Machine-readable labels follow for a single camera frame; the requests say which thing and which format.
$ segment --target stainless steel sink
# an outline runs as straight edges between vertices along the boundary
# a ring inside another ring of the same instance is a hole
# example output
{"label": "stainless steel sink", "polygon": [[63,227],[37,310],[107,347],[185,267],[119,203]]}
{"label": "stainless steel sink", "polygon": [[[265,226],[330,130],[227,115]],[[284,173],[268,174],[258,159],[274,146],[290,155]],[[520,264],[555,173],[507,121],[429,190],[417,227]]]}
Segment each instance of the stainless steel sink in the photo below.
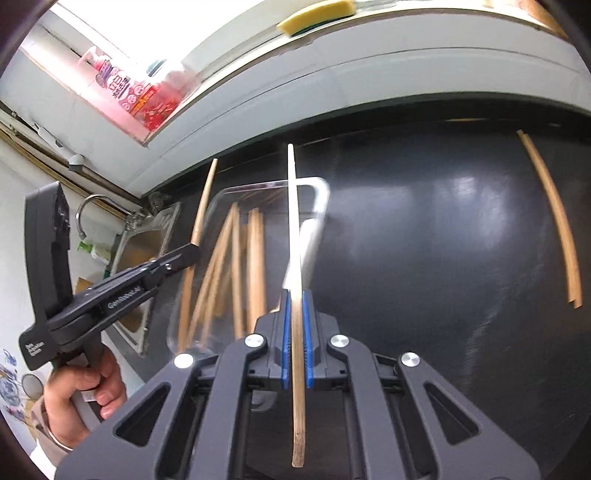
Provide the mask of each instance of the stainless steel sink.
{"label": "stainless steel sink", "polygon": [[[155,217],[146,218],[139,227],[125,231],[111,273],[115,274],[165,254],[180,205],[175,203]],[[150,327],[151,304],[152,300],[145,301],[115,323],[117,331],[141,355],[146,347],[145,339]]]}

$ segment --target sponge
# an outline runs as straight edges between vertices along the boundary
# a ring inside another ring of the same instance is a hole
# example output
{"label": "sponge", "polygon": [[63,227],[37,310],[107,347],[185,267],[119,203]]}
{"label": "sponge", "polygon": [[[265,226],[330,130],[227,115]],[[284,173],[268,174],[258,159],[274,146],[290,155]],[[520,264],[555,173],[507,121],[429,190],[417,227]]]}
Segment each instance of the sponge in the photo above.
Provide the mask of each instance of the sponge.
{"label": "sponge", "polygon": [[286,35],[294,36],[319,25],[355,15],[353,0],[326,0],[303,8],[277,25]]}

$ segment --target wooden chopstick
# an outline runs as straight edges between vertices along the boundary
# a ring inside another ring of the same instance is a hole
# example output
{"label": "wooden chopstick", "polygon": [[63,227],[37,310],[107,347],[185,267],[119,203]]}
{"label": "wooden chopstick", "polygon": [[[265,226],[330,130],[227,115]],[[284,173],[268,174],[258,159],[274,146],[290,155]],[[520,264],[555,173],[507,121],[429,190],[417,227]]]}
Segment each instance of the wooden chopstick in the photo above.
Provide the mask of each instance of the wooden chopstick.
{"label": "wooden chopstick", "polygon": [[[287,145],[287,196],[290,226],[290,263],[301,265],[300,210],[297,199],[294,146]],[[293,451],[291,466],[304,466],[306,454],[306,379],[304,376],[304,330],[301,268],[293,268],[291,297],[291,391],[293,400]]]}
{"label": "wooden chopstick", "polygon": [[204,347],[207,345],[207,340],[209,339],[209,332],[211,330],[213,320],[213,309],[216,304],[217,295],[219,294],[220,280],[222,278],[222,267],[224,260],[226,258],[226,253],[228,251],[230,234],[232,233],[232,221],[236,216],[237,209],[238,205],[236,203],[233,203],[230,207],[230,212],[228,213],[228,218],[226,220],[229,220],[229,222],[227,225],[224,224],[225,228],[222,230],[219,238],[217,239],[218,245],[220,245],[220,250],[217,253],[216,263],[213,268],[211,285],[207,295],[207,303],[205,305],[203,329],[201,330],[201,337],[199,340],[199,343]]}
{"label": "wooden chopstick", "polygon": [[262,214],[258,208],[248,212],[246,226],[248,241],[246,246],[246,321],[247,333],[255,329],[256,320],[266,313],[264,241]]}
{"label": "wooden chopstick", "polygon": [[228,292],[230,291],[230,282],[232,280],[232,265],[228,268],[225,268],[226,264],[224,263],[222,267],[222,281],[220,282],[220,293],[216,299],[216,305],[213,308],[213,316],[214,317],[221,317],[224,312],[226,311],[226,299],[228,297]]}
{"label": "wooden chopstick", "polygon": [[558,229],[558,236],[562,244],[562,252],[564,255],[564,264],[566,267],[566,283],[567,283],[567,297],[568,301],[574,302],[574,308],[578,309],[583,304],[583,290],[581,285],[581,276],[579,271],[579,261],[577,260],[577,251],[574,245],[573,233],[570,229],[569,220],[564,210],[564,205],[556,189],[556,185],[550,176],[548,167],[546,166],[542,156],[538,152],[534,143],[528,134],[518,130],[517,134],[521,139],[527,153],[530,156],[531,162],[540,177],[542,186],[548,197],[550,209],[554,215],[554,221]]}
{"label": "wooden chopstick", "polygon": [[244,336],[244,319],[242,315],[242,272],[240,254],[240,210],[236,208],[232,219],[232,310],[234,319],[234,338]]}
{"label": "wooden chopstick", "polygon": [[201,287],[199,288],[199,295],[197,295],[197,301],[195,303],[195,308],[193,309],[193,316],[191,318],[191,325],[189,326],[189,332],[187,334],[187,341],[190,342],[193,336],[195,335],[195,330],[197,329],[197,324],[199,319],[203,316],[203,308],[205,306],[205,302],[209,296],[210,291],[210,283],[213,277],[213,271],[218,261],[218,257],[222,254],[222,239],[225,236],[229,235],[230,227],[232,226],[232,209],[228,212],[226,219],[222,225],[222,229],[220,230],[220,234],[217,238],[217,242],[215,247],[213,248],[212,256],[209,259],[209,263],[207,265],[207,269],[205,271],[205,275],[203,276],[203,281],[201,282]]}
{"label": "wooden chopstick", "polygon": [[256,247],[258,249],[258,263],[256,270],[258,315],[256,318],[258,319],[261,315],[267,313],[267,289],[265,283],[265,226],[264,216],[260,210],[256,214]]}
{"label": "wooden chopstick", "polygon": [[[205,217],[205,211],[207,210],[207,202],[209,201],[209,193],[212,189],[213,176],[215,175],[216,167],[217,158],[214,158],[212,165],[209,167],[207,180],[205,181],[205,186],[201,193],[201,199],[199,200],[195,223],[193,224],[193,233],[191,234],[191,243],[193,245],[198,245],[201,238],[203,217]],[[187,329],[189,328],[189,309],[191,308],[191,287],[193,286],[194,275],[194,265],[191,265],[183,273],[183,292],[181,294],[181,307],[178,318],[177,353],[180,353],[187,348]]]}

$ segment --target screw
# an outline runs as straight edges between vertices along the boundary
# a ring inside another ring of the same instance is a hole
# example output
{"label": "screw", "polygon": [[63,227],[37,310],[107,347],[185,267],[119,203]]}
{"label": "screw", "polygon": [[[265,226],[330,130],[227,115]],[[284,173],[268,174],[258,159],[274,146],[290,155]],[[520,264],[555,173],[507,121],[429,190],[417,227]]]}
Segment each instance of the screw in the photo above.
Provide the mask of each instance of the screw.
{"label": "screw", "polygon": [[333,335],[330,338],[330,344],[337,348],[344,348],[349,344],[349,337],[346,335]]}
{"label": "screw", "polygon": [[177,368],[189,368],[191,365],[193,365],[194,361],[195,359],[190,353],[180,353],[174,357],[174,365]]}
{"label": "screw", "polygon": [[252,333],[244,339],[244,343],[250,348],[256,348],[265,343],[265,337],[258,333]]}
{"label": "screw", "polygon": [[421,362],[421,358],[416,353],[412,352],[405,353],[400,357],[400,360],[402,361],[402,364],[407,367],[416,367]]}

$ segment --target black countertop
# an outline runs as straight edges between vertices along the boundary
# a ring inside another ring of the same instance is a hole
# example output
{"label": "black countertop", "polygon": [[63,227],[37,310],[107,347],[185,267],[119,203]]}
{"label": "black countertop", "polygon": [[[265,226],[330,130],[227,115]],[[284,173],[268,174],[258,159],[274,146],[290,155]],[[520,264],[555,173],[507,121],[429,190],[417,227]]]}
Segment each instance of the black countertop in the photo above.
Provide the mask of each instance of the black countertop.
{"label": "black countertop", "polygon": [[[577,310],[567,303],[554,219],[517,128],[532,133],[569,217],[583,285]],[[506,121],[424,122],[328,135],[296,149],[298,176],[323,177],[331,188],[316,307],[376,353],[424,356],[544,475],[591,411],[591,145],[570,133]],[[222,157],[212,195],[286,178],[280,141],[268,148],[248,161],[236,161],[239,152]],[[190,237],[207,168],[199,170],[199,180],[173,192],[183,207],[170,248]],[[165,330],[179,280],[155,301],[147,359],[126,354],[143,378],[171,357]],[[289,397],[252,419],[251,467],[281,479],[348,477],[339,398],[312,397],[306,467],[289,467]]]}

